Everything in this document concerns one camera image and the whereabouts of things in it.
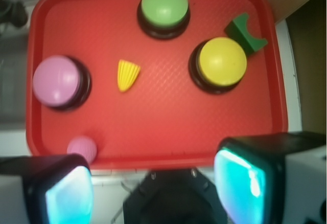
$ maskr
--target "screw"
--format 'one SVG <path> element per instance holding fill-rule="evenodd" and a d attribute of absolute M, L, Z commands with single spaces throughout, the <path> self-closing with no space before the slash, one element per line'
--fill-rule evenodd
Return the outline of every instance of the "screw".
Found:
<path fill-rule="evenodd" d="M 198 173 L 196 172 L 196 169 L 191 169 L 191 175 L 196 178 L 196 176 L 198 175 Z"/>

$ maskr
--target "small pink sphere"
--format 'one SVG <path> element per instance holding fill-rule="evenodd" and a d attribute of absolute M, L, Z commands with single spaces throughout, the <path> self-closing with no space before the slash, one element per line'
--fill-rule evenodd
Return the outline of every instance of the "small pink sphere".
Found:
<path fill-rule="evenodd" d="M 89 164 L 91 164 L 97 155 L 97 145 L 90 137 L 75 137 L 69 143 L 67 153 L 80 154 L 87 160 Z"/>
<path fill-rule="evenodd" d="M 80 74 L 74 62 L 65 56 L 46 58 L 35 70 L 33 91 L 44 105 L 56 107 L 66 104 L 78 91 Z"/>

